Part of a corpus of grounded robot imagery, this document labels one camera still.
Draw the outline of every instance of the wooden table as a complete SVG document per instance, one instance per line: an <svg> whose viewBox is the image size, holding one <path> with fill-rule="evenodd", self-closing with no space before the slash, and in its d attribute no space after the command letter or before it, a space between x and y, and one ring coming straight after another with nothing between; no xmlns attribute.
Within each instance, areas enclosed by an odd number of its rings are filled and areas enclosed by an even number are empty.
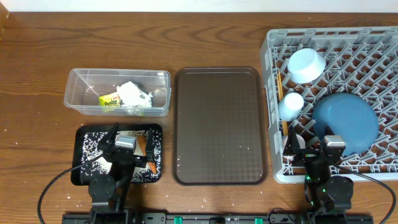
<svg viewBox="0 0 398 224"><path fill-rule="evenodd" d="M63 105L69 71L136 68L174 76L183 67L250 66L261 72L259 49L270 29L396 25L398 14L11 13L0 43L0 223L38 223L39 196L70 168L76 130L116 121L158 123L164 130L162 178L132 187L129 205L179 213L303 210L303 185L278 184L271 161L258 186L178 185L171 171L173 102L164 118L84 116ZM44 198L47 223L91 208L87 187L72 185L69 176ZM398 192L398 182L387 184ZM370 213L376 223L391 206L390 193L374 183L355 183L354 192L351 212ZM389 223L397 222L395 212Z"/></svg>

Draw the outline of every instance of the yellow label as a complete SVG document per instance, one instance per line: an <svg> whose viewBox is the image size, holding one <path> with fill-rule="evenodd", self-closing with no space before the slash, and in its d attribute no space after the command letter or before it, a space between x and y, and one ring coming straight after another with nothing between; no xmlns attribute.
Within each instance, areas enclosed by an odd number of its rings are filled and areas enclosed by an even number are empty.
<svg viewBox="0 0 398 224"><path fill-rule="evenodd" d="M120 97L119 93L111 93L108 95L100 96L98 97L99 105L100 106L109 106L109 107L115 107L115 106L120 106ZM114 109L103 109L104 112L112 111Z"/></svg>

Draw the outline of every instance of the dish rack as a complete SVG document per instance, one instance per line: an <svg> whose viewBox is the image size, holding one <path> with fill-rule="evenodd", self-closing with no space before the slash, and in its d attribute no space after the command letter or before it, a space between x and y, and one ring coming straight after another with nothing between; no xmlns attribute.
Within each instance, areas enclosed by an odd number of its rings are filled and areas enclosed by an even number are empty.
<svg viewBox="0 0 398 224"><path fill-rule="evenodd" d="M314 81L296 84L287 71L289 57L302 48L313 48L326 60L326 69ZM303 167L283 156L282 121L279 119L276 75L280 71L285 94L300 93L302 114L293 122L307 147L320 143L314 133L312 111L324 97L334 93L360 96L379 118L379 135L362 154L341 158L341 166L378 180L398 179L398 27L351 27L270 30L261 47L261 67L269 116L272 173L281 184L304 182ZM354 174L333 174L365 181Z"/></svg>

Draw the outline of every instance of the white cup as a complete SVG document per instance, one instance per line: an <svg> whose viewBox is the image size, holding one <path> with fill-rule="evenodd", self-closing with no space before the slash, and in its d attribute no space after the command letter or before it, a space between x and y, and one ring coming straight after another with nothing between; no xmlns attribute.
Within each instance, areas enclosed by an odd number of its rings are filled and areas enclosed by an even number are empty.
<svg viewBox="0 0 398 224"><path fill-rule="evenodd" d="M308 83L318 78L326 67L326 60L310 48L298 50L289 58L287 70L290 80L295 83Z"/></svg>
<svg viewBox="0 0 398 224"><path fill-rule="evenodd" d="M299 135L299 134L296 134L296 136L297 136L297 140L298 140L298 144L300 145L300 148L301 148L301 149L305 149L305 140L304 140L304 138L301 137L301 135ZM286 146L286 142L287 142L287 136L284 136L284 137L282 138L282 148L283 148L283 149L284 149L285 146Z"/></svg>
<svg viewBox="0 0 398 224"><path fill-rule="evenodd" d="M304 99L298 93L287 94L278 104L279 118L282 121L294 121L301 113Z"/></svg>

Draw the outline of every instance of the speckled tray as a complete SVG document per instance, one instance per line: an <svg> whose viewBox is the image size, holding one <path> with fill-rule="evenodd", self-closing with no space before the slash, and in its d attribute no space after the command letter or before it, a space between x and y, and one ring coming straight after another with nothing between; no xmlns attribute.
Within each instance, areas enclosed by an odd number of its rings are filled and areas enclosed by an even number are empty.
<svg viewBox="0 0 398 224"><path fill-rule="evenodd" d="M98 141L109 131L113 125L101 126L83 126L76 132L75 151L73 153L72 167L86 162L101 152L97 149ZM132 177L132 183L153 183L157 182L162 175L162 128L158 124L120 124L118 134L125 134L128 136L145 135L147 137L148 131L153 130L153 141L155 146L155 163L157 173L153 174L147 164L146 168L136 168ZM141 148L137 144L137 155L142 155ZM74 185L88 185L95 175L107 174L111 168L111 164L106 162L103 158L98 159L92 164L88 164L81 169L72 171L71 181Z"/></svg>

